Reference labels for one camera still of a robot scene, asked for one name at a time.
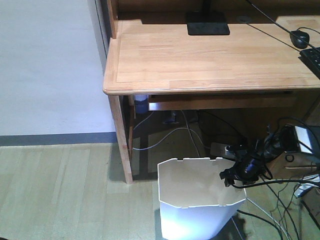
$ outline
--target white cable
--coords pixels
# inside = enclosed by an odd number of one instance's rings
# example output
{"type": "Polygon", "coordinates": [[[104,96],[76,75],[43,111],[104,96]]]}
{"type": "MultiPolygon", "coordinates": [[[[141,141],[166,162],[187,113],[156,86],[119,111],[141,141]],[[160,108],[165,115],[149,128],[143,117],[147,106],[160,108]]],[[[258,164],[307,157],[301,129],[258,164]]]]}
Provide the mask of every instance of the white cable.
{"type": "Polygon", "coordinates": [[[242,235],[241,235],[241,233],[240,233],[240,230],[239,230],[239,228],[238,228],[238,226],[237,226],[237,224],[236,224],[233,216],[231,217],[231,220],[232,220],[232,222],[233,222],[233,224],[234,224],[234,226],[235,226],[235,229],[237,230],[237,232],[238,232],[241,240],[244,240],[244,238],[242,237],[242,235]]]}
{"type": "MultiPolygon", "coordinates": [[[[167,135],[165,135],[160,141],[158,141],[156,144],[154,144],[154,145],[152,145],[152,146],[148,146],[148,147],[146,147],[146,148],[135,148],[135,147],[133,147],[132,149],[133,149],[133,150],[138,150],[138,151],[151,149],[151,148],[159,145],[160,143],[162,143],[170,134],[174,133],[174,132],[177,131],[177,130],[188,130],[188,128],[186,128],[186,127],[178,127],[178,128],[175,128],[175,129],[173,129],[171,132],[169,132],[167,135]]],[[[201,144],[202,144],[206,149],[210,149],[210,147],[204,145],[204,143],[202,142],[200,136],[198,135],[198,133],[197,133],[196,131],[194,131],[194,130],[192,130],[192,129],[190,129],[190,131],[196,134],[196,136],[197,136],[198,139],[200,140],[201,144]]]]}
{"type": "Polygon", "coordinates": [[[137,127],[139,127],[140,124],[142,124],[144,121],[148,120],[148,119],[152,116],[152,114],[154,114],[154,113],[155,113],[154,111],[151,112],[151,113],[149,114],[149,116],[147,116],[145,119],[143,119],[141,122],[139,122],[139,123],[133,128],[133,131],[134,131],[137,127]]]}
{"type": "Polygon", "coordinates": [[[185,115],[185,113],[184,113],[183,110],[180,110],[180,111],[181,111],[181,113],[182,113],[182,115],[183,115],[183,117],[184,117],[185,125],[186,125],[186,128],[188,129],[191,142],[192,142],[192,144],[193,144],[193,146],[194,146],[194,148],[195,148],[195,150],[196,150],[196,154],[197,154],[198,157],[200,158],[200,152],[199,152],[199,149],[198,149],[198,147],[197,147],[197,145],[196,145],[196,143],[195,143],[194,137],[192,136],[191,129],[190,129],[190,127],[189,127],[189,124],[188,124],[188,120],[187,120],[187,118],[186,118],[186,115],[185,115]]]}
{"type": "Polygon", "coordinates": [[[269,218],[271,218],[271,219],[278,225],[278,227],[280,227],[280,229],[281,229],[282,232],[284,233],[285,237],[286,237],[288,240],[290,240],[290,239],[289,239],[289,233],[280,225],[279,222],[276,221],[275,218],[273,218],[269,213],[267,213],[267,211],[265,211],[262,207],[260,207],[257,203],[255,203],[254,201],[252,201],[250,198],[247,197],[246,199],[248,199],[248,201],[249,201],[250,203],[252,203],[253,205],[255,205],[258,209],[260,209],[262,212],[264,212],[264,214],[266,214],[269,218]]]}

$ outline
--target monitor stand base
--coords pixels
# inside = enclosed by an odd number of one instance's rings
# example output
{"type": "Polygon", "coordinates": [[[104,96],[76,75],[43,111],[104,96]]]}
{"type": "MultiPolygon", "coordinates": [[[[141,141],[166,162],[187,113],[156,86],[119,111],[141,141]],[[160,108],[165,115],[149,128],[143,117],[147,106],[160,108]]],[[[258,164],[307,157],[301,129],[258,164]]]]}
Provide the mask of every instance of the monitor stand base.
{"type": "Polygon", "coordinates": [[[230,30],[222,12],[187,12],[186,25],[189,35],[230,35],[230,30]]]}

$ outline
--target desk top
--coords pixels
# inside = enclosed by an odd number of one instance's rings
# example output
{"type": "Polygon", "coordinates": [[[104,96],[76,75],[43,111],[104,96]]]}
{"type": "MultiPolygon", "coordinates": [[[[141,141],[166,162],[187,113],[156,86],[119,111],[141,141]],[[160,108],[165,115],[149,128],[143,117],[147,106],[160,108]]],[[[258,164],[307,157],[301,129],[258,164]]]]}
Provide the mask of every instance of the desk top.
{"type": "MultiPolygon", "coordinates": [[[[108,95],[185,94],[319,89],[318,79],[298,58],[289,34],[261,16],[237,23],[225,12],[227,36],[189,36],[183,13],[130,13],[110,39],[103,91],[108,95]]],[[[288,28],[320,31],[320,11],[277,15],[288,28]]],[[[306,30],[320,46],[318,33],[306,30]]]]}

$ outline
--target white wall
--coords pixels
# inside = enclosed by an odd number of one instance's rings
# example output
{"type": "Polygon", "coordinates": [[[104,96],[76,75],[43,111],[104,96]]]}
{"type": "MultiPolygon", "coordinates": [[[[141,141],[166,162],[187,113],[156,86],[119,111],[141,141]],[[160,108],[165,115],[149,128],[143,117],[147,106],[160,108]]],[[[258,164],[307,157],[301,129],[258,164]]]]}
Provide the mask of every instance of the white wall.
{"type": "Polygon", "coordinates": [[[115,131],[88,2],[0,0],[0,136],[115,131]]]}

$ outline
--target wooden floor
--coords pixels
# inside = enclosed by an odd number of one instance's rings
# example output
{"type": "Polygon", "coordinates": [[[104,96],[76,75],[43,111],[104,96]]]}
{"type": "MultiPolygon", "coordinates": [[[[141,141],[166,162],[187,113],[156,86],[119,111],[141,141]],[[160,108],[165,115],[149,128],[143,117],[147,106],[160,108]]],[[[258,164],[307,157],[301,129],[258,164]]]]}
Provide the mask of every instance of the wooden floor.
{"type": "MultiPolygon", "coordinates": [[[[164,134],[154,134],[149,144],[164,134]]],[[[134,141],[135,147],[139,147],[138,141],[134,141]]],[[[173,133],[148,151],[149,170],[154,171],[157,162],[172,157],[192,157],[195,154],[192,146],[185,130],[173,133]]],[[[134,152],[132,167],[137,173],[138,151],[134,152]]],[[[289,201],[292,187],[281,194],[285,203],[289,201]]],[[[266,187],[248,189],[247,196],[268,211],[276,206],[275,197],[266,187]]],[[[159,207],[156,180],[124,183],[117,144],[0,147],[0,237],[9,240],[162,240],[159,207]]],[[[248,201],[241,209],[267,218],[248,201]]],[[[299,208],[298,200],[294,200],[290,212],[302,240],[319,239],[320,231],[306,210],[299,208]]],[[[276,210],[272,214],[279,218],[276,210]]],[[[241,214],[233,219],[243,239],[280,239],[263,221],[241,214]]],[[[297,239],[289,218],[287,224],[292,239],[297,239]]],[[[241,238],[229,221],[214,239],[241,238]]]]}

